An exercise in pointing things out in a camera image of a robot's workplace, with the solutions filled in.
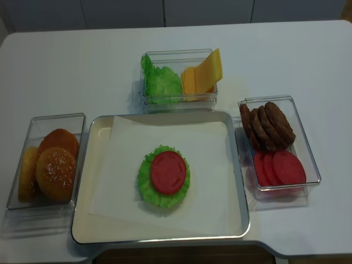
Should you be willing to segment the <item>brown meat patty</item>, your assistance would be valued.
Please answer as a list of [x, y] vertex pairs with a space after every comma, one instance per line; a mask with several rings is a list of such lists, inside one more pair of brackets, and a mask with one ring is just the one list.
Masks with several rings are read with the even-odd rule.
[[271, 124], [264, 106], [260, 106], [258, 108], [258, 116], [260, 118], [260, 122], [265, 129], [266, 133], [270, 137], [270, 139], [275, 143], [277, 149], [283, 150], [287, 148], [286, 143], [283, 141], [283, 139], [279, 136], [273, 125]]
[[258, 115], [258, 109], [254, 108], [250, 112], [250, 122], [254, 132], [256, 133], [257, 137], [261, 141], [261, 144], [266, 147], [269, 151], [276, 151], [277, 147], [275, 143], [271, 140], [271, 138], [266, 133], [265, 129], [263, 128], [261, 121]]
[[265, 104], [265, 112], [282, 140], [288, 145], [293, 144], [296, 135], [281, 109], [275, 103], [267, 102]]

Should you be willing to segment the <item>clear lettuce cheese container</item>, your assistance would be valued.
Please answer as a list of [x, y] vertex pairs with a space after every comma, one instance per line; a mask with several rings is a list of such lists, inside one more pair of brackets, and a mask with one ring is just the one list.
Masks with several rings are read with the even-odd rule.
[[139, 98], [145, 113], [213, 110], [217, 85], [205, 93], [185, 91], [186, 70], [201, 64], [211, 53], [211, 49], [190, 49], [143, 54]]

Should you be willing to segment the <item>brown meat patty picked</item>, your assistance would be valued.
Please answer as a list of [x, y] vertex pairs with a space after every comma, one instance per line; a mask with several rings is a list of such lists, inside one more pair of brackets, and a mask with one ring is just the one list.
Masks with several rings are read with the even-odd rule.
[[261, 145], [260, 141], [258, 140], [250, 122], [250, 110], [248, 109], [246, 104], [241, 104], [239, 106], [240, 110], [240, 115], [241, 115], [241, 121], [243, 124], [243, 128], [245, 130], [245, 133], [247, 135], [247, 138], [252, 146], [252, 148], [255, 151], [260, 151], [261, 150]]

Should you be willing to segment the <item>brown meat patty back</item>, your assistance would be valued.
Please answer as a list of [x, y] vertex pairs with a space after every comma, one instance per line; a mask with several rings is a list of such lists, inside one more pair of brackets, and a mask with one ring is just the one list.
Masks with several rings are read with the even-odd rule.
[[269, 151], [276, 151], [277, 147], [275, 143], [271, 140], [271, 138], [266, 133], [265, 129], [263, 128], [261, 121], [258, 115], [258, 109], [254, 108], [250, 112], [250, 122], [254, 132], [256, 133], [257, 137], [261, 141], [261, 144], [266, 147]]

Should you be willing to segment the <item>plain brown bun half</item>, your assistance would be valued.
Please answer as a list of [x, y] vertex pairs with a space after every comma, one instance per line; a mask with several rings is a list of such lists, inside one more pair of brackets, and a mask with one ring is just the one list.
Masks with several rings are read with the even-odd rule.
[[38, 147], [38, 155], [46, 149], [52, 147], [60, 147], [67, 150], [77, 158], [79, 153], [79, 143], [74, 134], [65, 129], [56, 129], [49, 133], [40, 143]]

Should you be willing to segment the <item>silver metal tray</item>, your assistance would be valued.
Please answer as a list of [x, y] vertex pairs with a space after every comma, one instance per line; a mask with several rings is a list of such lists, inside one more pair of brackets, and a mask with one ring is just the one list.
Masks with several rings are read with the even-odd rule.
[[[166, 126], [222, 122], [228, 131], [228, 147], [234, 169], [234, 187], [241, 228], [237, 233], [201, 235], [192, 232], [179, 234], [175, 229], [160, 228], [150, 224], [97, 216], [89, 212], [92, 198], [105, 160], [115, 117], [122, 117], [139, 124]], [[147, 243], [153, 241], [187, 241], [243, 237], [249, 230], [249, 210], [243, 177], [240, 169], [233, 119], [225, 111], [196, 111], [140, 115], [110, 115], [96, 118], [90, 127], [89, 139], [78, 190], [71, 233], [80, 244], [95, 243]]]

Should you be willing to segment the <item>red tomato slice on tray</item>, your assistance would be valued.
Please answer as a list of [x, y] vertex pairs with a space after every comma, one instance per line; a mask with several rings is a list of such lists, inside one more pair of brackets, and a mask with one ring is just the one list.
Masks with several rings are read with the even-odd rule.
[[150, 178], [159, 193], [173, 195], [185, 182], [185, 161], [175, 151], [159, 153], [151, 163]]

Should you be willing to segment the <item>white parchment paper sheet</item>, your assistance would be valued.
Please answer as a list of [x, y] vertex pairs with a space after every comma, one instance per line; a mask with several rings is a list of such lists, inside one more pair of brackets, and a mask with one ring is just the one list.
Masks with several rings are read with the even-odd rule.
[[[222, 122], [156, 126], [115, 117], [89, 212], [179, 234], [237, 233], [241, 219], [228, 143]], [[168, 210], [145, 202], [136, 187], [142, 161], [160, 145], [175, 148], [190, 167], [185, 199]]]

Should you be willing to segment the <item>upright bun half left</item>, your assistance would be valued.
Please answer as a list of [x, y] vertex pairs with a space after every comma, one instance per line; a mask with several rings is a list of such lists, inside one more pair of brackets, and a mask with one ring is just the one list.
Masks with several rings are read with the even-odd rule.
[[18, 200], [20, 202], [31, 202], [37, 193], [38, 187], [35, 179], [37, 152], [37, 147], [30, 146], [23, 154], [18, 186]]

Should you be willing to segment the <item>clear bun container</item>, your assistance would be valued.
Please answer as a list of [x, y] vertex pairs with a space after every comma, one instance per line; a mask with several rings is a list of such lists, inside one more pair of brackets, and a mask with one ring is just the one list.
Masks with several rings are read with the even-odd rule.
[[74, 205], [85, 128], [83, 113], [32, 118], [8, 198], [8, 212]]

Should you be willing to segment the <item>green lettuce leaf on tray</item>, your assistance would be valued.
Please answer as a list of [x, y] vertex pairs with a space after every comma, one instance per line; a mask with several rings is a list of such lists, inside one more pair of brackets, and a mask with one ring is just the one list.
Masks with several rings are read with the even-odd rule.
[[[152, 185], [151, 178], [150, 178], [151, 163], [153, 159], [159, 153], [162, 153], [165, 151], [175, 151], [183, 158], [186, 164], [185, 182], [181, 187], [181, 189], [173, 195], [164, 195], [158, 192]], [[176, 150], [173, 147], [161, 145], [144, 157], [144, 160], [142, 161], [137, 174], [137, 188], [141, 195], [141, 198], [145, 202], [151, 204], [152, 206], [156, 206], [163, 209], [173, 208], [179, 205], [185, 199], [188, 193], [189, 187], [190, 187], [189, 164], [178, 150]]]

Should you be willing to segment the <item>red tomato slice middle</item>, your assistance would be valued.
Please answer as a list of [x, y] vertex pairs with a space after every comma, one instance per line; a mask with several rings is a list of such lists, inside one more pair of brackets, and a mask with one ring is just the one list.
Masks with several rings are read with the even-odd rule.
[[268, 152], [265, 154], [263, 160], [263, 167], [266, 173], [267, 180], [270, 183], [270, 186], [277, 186], [281, 185], [281, 183], [273, 170], [273, 156], [274, 152]]

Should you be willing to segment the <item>stacked yellow cheese slices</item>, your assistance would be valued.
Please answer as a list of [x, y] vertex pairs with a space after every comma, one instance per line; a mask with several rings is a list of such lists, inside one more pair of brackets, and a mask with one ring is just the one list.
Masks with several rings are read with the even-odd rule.
[[197, 101], [198, 94], [212, 93], [215, 88], [215, 86], [212, 86], [207, 91], [202, 91], [196, 83], [195, 69], [195, 67], [187, 67], [181, 73], [181, 89], [184, 95], [184, 101], [187, 102]]

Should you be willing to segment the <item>green lettuce leaves in container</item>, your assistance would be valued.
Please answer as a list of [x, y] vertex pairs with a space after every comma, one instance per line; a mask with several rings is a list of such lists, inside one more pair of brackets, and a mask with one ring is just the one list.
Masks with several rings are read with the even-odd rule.
[[150, 104], [179, 102], [182, 94], [181, 79], [169, 67], [156, 67], [148, 55], [142, 56], [141, 66], [145, 76], [145, 95]]

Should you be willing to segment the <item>red tomato slice back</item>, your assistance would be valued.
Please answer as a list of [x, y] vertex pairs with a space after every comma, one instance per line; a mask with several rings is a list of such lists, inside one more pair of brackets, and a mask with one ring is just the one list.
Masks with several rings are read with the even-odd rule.
[[266, 172], [264, 170], [263, 161], [264, 161], [264, 152], [257, 152], [254, 155], [254, 165], [257, 175], [257, 181], [260, 186], [270, 186], [271, 183], [267, 178]]

